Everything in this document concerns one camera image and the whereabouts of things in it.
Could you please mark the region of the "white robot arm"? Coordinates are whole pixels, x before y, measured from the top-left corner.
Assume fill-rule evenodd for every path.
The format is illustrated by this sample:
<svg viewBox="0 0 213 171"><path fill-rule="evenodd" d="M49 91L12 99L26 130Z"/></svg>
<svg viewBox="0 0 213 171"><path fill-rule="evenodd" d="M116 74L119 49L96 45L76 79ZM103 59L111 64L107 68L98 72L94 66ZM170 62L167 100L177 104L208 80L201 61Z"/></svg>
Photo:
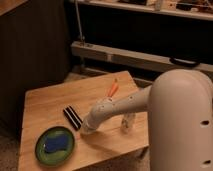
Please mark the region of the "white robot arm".
<svg viewBox="0 0 213 171"><path fill-rule="evenodd" d="M148 118L150 171L213 171L213 81L206 74L174 69L127 97L106 98L84 117L80 132L138 112Z"/></svg>

